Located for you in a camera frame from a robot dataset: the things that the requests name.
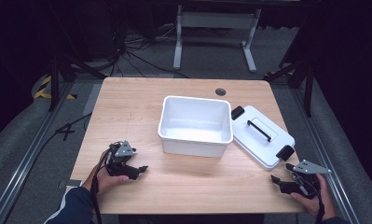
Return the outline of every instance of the black clip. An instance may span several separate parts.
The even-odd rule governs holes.
[[[293,155],[294,149],[290,146],[284,146],[278,154],[276,154],[276,157],[279,159],[283,159],[284,161],[287,161],[291,155]]]
[[[243,107],[238,105],[238,107],[236,107],[235,109],[233,109],[231,111],[231,118],[232,118],[232,120],[235,120],[238,117],[240,117],[242,114],[244,114],[244,109],[243,109]]]

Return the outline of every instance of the black cable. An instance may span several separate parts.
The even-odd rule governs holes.
[[[135,66],[135,65],[133,65],[133,63],[131,63],[131,61],[129,60],[129,59],[127,59],[126,57],[124,57],[124,56],[122,56],[125,60],[127,60],[128,61],[128,63],[134,68],[134,69],[136,69],[138,72],[139,72],[139,74],[142,76],[142,77],[146,77],[145,75],[143,75],[142,74],[142,72]]]
[[[109,152],[110,150],[107,150],[104,153],[98,165],[96,166],[95,174],[93,175],[92,183],[90,186],[90,196],[92,199],[93,207],[95,208],[95,215],[96,215],[96,218],[98,219],[98,224],[102,224],[101,211],[99,209],[98,199],[96,197],[97,193],[99,192],[98,173],[104,167],[102,166],[102,163],[107,159],[107,155],[109,154]]]
[[[85,131],[87,130],[87,121],[90,120],[90,115],[92,115],[92,113],[89,113],[88,115],[89,115],[89,117],[87,117],[87,118],[84,120],[84,130],[85,130]]]
[[[108,67],[110,67],[111,65],[113,65],[116,61],[115,60],[112,60],[110,61],[109,63],[105,63],[105,64],[102,64],[102,65],[98,65],[98,66],[95,66],[95,67],[91,67],[97,71],[102,71]],[[82,69],[82,68],[74,68],[72,67],[72,69],[75,71],[75,72],[86,72],[86,70]]]
[[[323,204],[323,200],[322,200],[322,195],[320,194],[320,192],[309,181],[306,181],[304,178],[302,179],[302,181],[304,183],[308,184],[313,189],[313,191],[316,193],[317,198],[319,199],[319,212],[317,214],[316,222],[315,222],[315,224],[319,224],[319,223],[322,222],[322,218],[323,218],[323,216],[325,214],[324,204]]]
[[[26,184],[26,181],[28,180],[29,174],[32,172],[32,169],[33,169],[34,165],[36,164],[36,161],[37,161],[38,157],[40,156],[41,152],[42,152],[43,149],[46,147],[46,145],[49,143],[49,141],[51,141],[51,139],[54,138],[55,135],[57,135],[58,133],[60,133],[60,132],[63,131],[64,129],[66,129],[67,127],[69,127],[69,126],[71,126],[71,125],[73,125],[73,124],[75,124],[75,123],[81,121],[82,119],[84,119],[84,118],[90,116],[91,114],[92,114],[92,113],[89,113],[88,115],[82,117],[81,119],[77,119],[77,120],[75,120],[75,121],[73,121],[73,122],[71,122],[71,123],[67,123],[67,124],[65,124],[64,126],[62,126],[60,129],[57,129],[57,130],[55,131],[55,133],[54,133],[52,136],[50,136],[50,137],[46,140],[46,142],[43,144],[43,146],[41,146],[41,148],[38,149],[38,152],[37,152],[36,156],[34,157],[34,160],[32,161],[32,164],[31,164],[31,166],[30,166],[30,169],[29,169],[29,170],[27,171],[27,173],[25,174],[25,181],[23,181],[23,183],[21,183],[21,186],[20,186],[20,193],[18,193],[17,197],[15,198],[13,205],[14,205],[14,204],[18,201],[18,199],[20,198],[20,196],[21,196],[21,192],[23,191],[23,188],[25,187],[25,184]],[[9,211],[9,214],[11,214],[13,208],[14,208],[14,206],[11,207],[11,210]]]
[[[138,35],[135,32],[129,32],[127,33],[124,43],[126,44],[126,49],[128,50],[136,51],[139,49],[148,49],[153,45],[163,43],[167,41],[168,39],[171,39],[171,36],[174,33],[174,31],[175,31],[175,26],[171,28],[169,31],[162,31],[162,35],[156,34],[153,41],[148,41],[148,39],[144,38],[142,35]],[[138,47],[130,46],[136,43],[140,43],[140,45]]]
[[[113,75],[114,67],[116,66],[116,63],[117,63],[117,62],[113,63],[112,71],[110,72],[110,75],[109,75],[110,77]]]
[[[155,67],[155,68],[157,68],[157,69],[159,69],[159,70],[162,70],[162,71],[165,71],[165,72],[170,72],[170,73],[175,73],[175,74],[178,74],[178,75],[183,76],[183,77],[185,77],[185,78],[189,78],[188,76],[186,76],[186,75],[184,75],[184,74],[182,74],[182,73],[179,73],[179,72],[176,72],[176,71],[170,71],[170,70],[167,70],[167,69],[164,69],[164,68],[158,67],[158,66],[156,66],[156,65],[154,65],[154,64],[152,64],[152,63],[146,61],[145,59],[143,59],[143,58],[141,58],[141,57],[139,57],[139,56],[137,56],[137,55],[135,55],[135,54],[133,54],[133,53],[131,53],[131,52],[129,52],[129,51],[127,51],[127,53],[130,54],[130,55],[133,55],[134,57],[136,57],[137,59],[139,59],[139,60],[141,60],[141,61],[143,61],[143,62],[145,62],[145,63],[150,64],[151,66],[153,66],[153,67]]]
[[[170,38],[170,37],[172,37],[172,35],[174,34],[174,32],[176,31],[176,28],[177,28],[177,26],[176,25],[174,25],[171,29],[169,29],[168,31],[165,31],[165,30],[163,30],[163,31],[161,31],[161,33],[160,34],[157,34],[157,36],[156,36],[156,39],[160,39],[160,38]]]
[[[117,73],[121,73],[121,76],[124,77],[124,74],[122,73],[121,69],[119,69],[118,67],[118,63],[116,63],[116,67],[117,67]]]

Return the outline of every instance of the hand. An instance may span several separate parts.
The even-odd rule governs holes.
[[[317,175],[317,178],[319,179],[320,183],[320,194],[322,196],[322,201],[324,204],[324,211],[325,214],[322,218],[322,221],[330,218],[330,217],[336,217],[337,214],[334,209],[334,204],[331,200],[330,194],[328,192],[327,182],[325,181],[324,177],[322,175]],[[304,205],[308,212],[314,216],[317,217],[317,214],[319,213],[319,199],[317,196],[315,196],[312,199],[307,199],[303,197],[302,195],[298,193],[291,193],[290,194],[293,199],[295,199],[297,202]]]
[[[82,187],[90,191],[90,187],[92,184],[92,178],[95,175],[96,169],[98,165],[96,165],[90,172],[90,175],[88,176],[87,180],[83,183]],[[118,176],[111,176],[107,173],[107,170],[103,167],[97,174],[98,177],[98,183],[99,183],[99,192],[103,193],[110,189],[113,186],[120,185],[126,181],[129,180],[129,178],[125,175],[118,175]]]

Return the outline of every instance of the sleeve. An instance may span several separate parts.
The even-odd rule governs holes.
[[[323,221],[322,224],[351,224],[351,223],[346,220],[343,220],[340,217],[331,217]]]
[[[68,190],[62,197],[60,209],[45,224],[90,224],[93,218],[90,192],[82,187]]]

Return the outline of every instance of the white plastic bin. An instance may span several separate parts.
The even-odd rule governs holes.
[[[233,140],[229,102],[167,96],[158,126],[163,151],[221,157]]]

